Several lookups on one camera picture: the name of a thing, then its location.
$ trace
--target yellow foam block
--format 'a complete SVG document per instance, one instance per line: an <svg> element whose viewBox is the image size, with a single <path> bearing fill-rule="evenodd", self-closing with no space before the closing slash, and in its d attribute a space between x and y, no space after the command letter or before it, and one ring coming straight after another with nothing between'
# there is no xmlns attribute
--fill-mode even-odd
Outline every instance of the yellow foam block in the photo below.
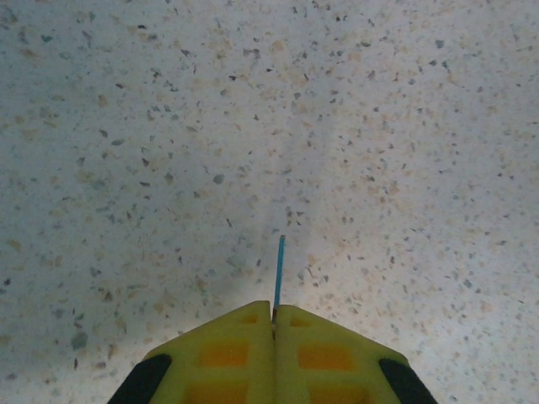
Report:
<svg viewBox="0 0 539 404"><path fill-rule="evenodd" d="M400 353L295 306L276 320L274 340L255 301L155 348L172 362L151 404L400 404L379 365Z"/></svg>
<svg viewBox="0 0 539 404"><path fill-rule="evenodd" d="M152 404L270 404L274 342L270 303L255 301L151 351L173 361Z"/></svg>
<svg viewBox="0 0 539 404"><path fill-rule="evenodd" d="M378 361L400 353L295 306L280 306L275 328L275 402L400 404Z"/></svg>

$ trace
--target black corner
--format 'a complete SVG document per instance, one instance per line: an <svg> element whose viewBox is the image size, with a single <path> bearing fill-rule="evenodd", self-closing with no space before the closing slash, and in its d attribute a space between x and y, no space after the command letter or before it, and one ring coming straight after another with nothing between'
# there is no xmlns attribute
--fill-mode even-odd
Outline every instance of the black corner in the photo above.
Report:
<svg viewBox="0 0 539 404"><path fill-rule="evenodd" d="M109 404L149 404L172 358L165 353L140 362L109 400Z"/></svg>
<svg viewBox="0 0 539 404"><path fill-rule="evenodd" d="M393 359L380 359L378 364L401 404L437 404L412 368Z"/></svg>

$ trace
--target terrazzo floor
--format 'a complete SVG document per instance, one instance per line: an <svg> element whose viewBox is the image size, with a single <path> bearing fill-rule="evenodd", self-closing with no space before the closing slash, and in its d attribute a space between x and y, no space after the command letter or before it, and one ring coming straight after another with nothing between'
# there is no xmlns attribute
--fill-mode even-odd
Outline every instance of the terrazzo floor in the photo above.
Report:
<svg viewBox="0 0 539 404"><path fill-rule="evenodd" d="M273 297L539 403L539 2L0 2L0 403Z"/></svg>

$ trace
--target floor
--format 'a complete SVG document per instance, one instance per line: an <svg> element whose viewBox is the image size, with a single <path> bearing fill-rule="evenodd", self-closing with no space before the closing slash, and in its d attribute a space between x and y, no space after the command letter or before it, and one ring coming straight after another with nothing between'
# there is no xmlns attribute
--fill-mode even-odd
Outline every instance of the floor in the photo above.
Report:
<svg viewBox="0 0 539 404"><path fill-rule="evenodd" d="M538 403L537 0L3 0L0 403L273 298Z"/></svg>

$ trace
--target dark speck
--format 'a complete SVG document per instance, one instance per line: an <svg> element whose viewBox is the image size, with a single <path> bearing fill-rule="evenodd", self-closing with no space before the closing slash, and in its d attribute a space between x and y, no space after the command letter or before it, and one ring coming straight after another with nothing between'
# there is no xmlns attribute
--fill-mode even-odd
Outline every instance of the dark speck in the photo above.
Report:
<svg viewBox="0 0 539 404"><path fill-rule="evenodd" d="M222 182L225 180L225 176L223 174L217 174L214 178L213 178L213 182L216 183L217 185L220 185L222 184Z"/></svg>
<svg viewBox="0 0 539 404"><path fill-rule="evenodd" d="M88 334L84 331L79 331L73 336L73 338L71 338L71 347L73 348L73 351L77 351L78 349L86 347L87 342Z"/></svg>
<svg viewBox="0 0 539 404"><path fill-rule="evenodd" d="M63 309L56 309L52 312L52 315L56 318L61 318L64 315Z"/></svg>
<svg viewBox="0 0 539 404"><path fill-rule="evenodd" d="M93 278L95 278L96 276L101 274L101 271L95 267L90 267L90 274L92 275Z"/></svg>

